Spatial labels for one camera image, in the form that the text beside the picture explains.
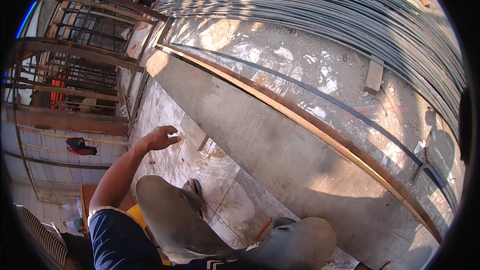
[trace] black strip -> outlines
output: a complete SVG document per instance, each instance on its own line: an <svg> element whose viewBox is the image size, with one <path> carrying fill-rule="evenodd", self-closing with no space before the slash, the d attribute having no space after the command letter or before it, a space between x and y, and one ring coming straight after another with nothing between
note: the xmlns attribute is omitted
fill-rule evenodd
<svg viewBox="0 0 480 270"><path fill-rule="evenodd" d="M178 44L178 43L171 43L171 45L183 46L183 47L187 47L187 48L194 49L194 50L200 50L200 51L203 51L203 52L211 53L211 54L219 56L219 57L234 60L234 61L237 61L239 63L243 63L243 64L246 64L248 66L254 67L256 69L260 69L262 71L268 72L268 73L270 73L272 75L275 75L277 77L280 77L280 78L282 78L286 81L294 83L297 86L303 87L303 88L309 90L310 92L313 92L313 93L321 96L322 98L327 99L331 103L333 103L335 105L338 105L339 107L341 107L345 111L355 115L358 119L367 123L372 128L378 130L378 132L380 132L382 135L384 135L388 140L392 141L396 146L398 146L401 150L403 150L403 152L406 153L418 166L423 165L423 163L417 158L417 156L414 153L412 153L405 145L402 144L402 142L400 142L400 140L398 140L396 137L394 137L392 134L390 134L386 129L381 127L379 124L377 124L374 121L370 120L369 118L365 117L364 115L362 115L358 111L355 111L353 108L344 104L343 102L341 102L341 101L333 98L332 96L327 95L326 93L323 93L323 92L321 92L321 91L319 91L319 90L317 90L317 89L315 89L315 88L313 88L313 87L311 87L311 86L309 86L309 85L307 85L307 84L305 84L305 83L303 83L299 80L293 79L289 76L281 74L281 73L279 73L277 71L274 71L272 69L265 68L265 67L260 66L256 63L251 63L251 62L245 61L243 59L240 59L240 58L237 58L237 57L234 57L234 56L231 56L231 55L227 55L227 54L224 54L224 53L220 53L220 52L217 52L217 51L208 50L208 49L199 48L199 47L194 47L194 46L189 46L189 45L182 45L182 44ZM438 173L438 172L433 173L435 171L429 171L430 169L428 169L428 168L425 168L423 170L428 175L428 177L432 180L432 182L437 186L437 188L440 189L441 193L443 194L443 196L447 200L448 205L450 206L453 213L455 214L455 211L457 210L457 202L456 202L455 195L453 194L453 192L449 192L449 190L446 189L446 185L448 185L448 183L446 183L444 181L444 179L440 175L440 173Z"/></svg>

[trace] white tiled wall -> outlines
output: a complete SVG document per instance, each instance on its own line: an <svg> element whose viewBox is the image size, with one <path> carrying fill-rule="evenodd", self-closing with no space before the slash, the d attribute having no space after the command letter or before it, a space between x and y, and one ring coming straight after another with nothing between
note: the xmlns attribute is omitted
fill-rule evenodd
<svg viewBox="0 0 480 270"><path fill-rule="evenodd" d="M37 197L35 195L33 187L29 184L13 183L12 187L12 199L14 203L25 206L33 215L35 215L40 220L40 222L46 224L50 224L50 222L53 222L55 223L55 225L57 225L59 231L62 233L70 233L78 236L82 235L81 233L74 231L70 227L68 221L70 219L74 219L74 217L69 215L67 209L64 209L54 203L37 201ZM52 190L52 192L57 194L65 194L65 191L60 190ZM79 193L76 194L76 192L68 192L68 194L79 195ZM40 194L40 196L51 201L75 201L75 198L73 197L49 194Z"/></svg>
<svg viewBox="0 0 480 270"><path fill-rule="evenodd" d="M65 138L38 135L21 130L21 141L23 143L58 149L66 149L65 139L68 137L125 141L123 136L75 133L53 129L45 131L65 135ZM88 166L110 166L117 161L117 159L120 158L126 150L125 146L118 144L96 142L85 143L87 146L97 147L97 155L80 156L64 151L24 146L24 154L27 158L71 165L85 165L85 168L70 168L27 162L27 165L29 165L32 170L33 178L40 181L59 183L97 184L106 170L89 169ZM13 123L1 123L1 146L3 150L9 153L20 154L16 141L15 126ZM20 159L5 156L5 163L10 175L14 180L15 177L27 178L25 167Z"/></svg>

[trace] man's hand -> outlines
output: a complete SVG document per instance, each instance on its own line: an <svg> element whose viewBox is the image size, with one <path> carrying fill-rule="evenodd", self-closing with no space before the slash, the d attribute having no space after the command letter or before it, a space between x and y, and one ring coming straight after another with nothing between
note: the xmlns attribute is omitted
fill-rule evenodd
<svg viewBox="0 0 480 270"><path fill-rule="evenodd" d="M178 130L171 125L157 126L148 135L141 138L139 143L144 146L147 152L151 150L162 150L182 140L180 136L169 137L169 135L177 132Z"/></svg>

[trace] wood scrap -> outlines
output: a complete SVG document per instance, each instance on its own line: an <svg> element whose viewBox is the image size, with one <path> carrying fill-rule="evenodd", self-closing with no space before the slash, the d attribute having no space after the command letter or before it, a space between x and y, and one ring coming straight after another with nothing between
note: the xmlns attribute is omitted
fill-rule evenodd
<svg viewBox="0 0 480 270"><path fill-rule="evenodd" d="M428 0L420 0L421 3L423 4L424 7L429 8L430 7L430 1Z"/></svg>
<svg viewBox="0 0 480 270"><path fill-rule="evenodd" d="M363 91L369 92L373 95L378 94L380 91L380 84L382 82L382 76L384 74L384 67L375 62L374 60L370 60L370 64L368 65L367 74L365 77L365 82L363 84Z"/></svg>
<svg viewBox="0 0 480 270"><path fill-rule="evenodd" d="M397 117L400 125L404 125L405 124L405 119L403 118L402 111L401 111L397 101L395 100L395 97L393 97L393 94L390 91L390 88L388 86L385 87L385 88L382 87L382 90L385 92L385 95L387 95L388 101L392 105L392 108L395 111L396 117Z"/></svg>

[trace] man's arm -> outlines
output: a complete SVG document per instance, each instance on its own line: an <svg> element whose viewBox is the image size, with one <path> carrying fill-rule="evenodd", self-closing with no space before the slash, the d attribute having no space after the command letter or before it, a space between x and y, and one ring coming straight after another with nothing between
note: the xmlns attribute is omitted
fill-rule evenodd
<svg viewBox="0 0 480 270"><path fill-rule="evenodd" d="M151 150L162 150L180 142L173 126L157 126L121 156L103 175L90 200L89 213L101 206L118 208L130 189L130 184L144 156Z"/></svg>

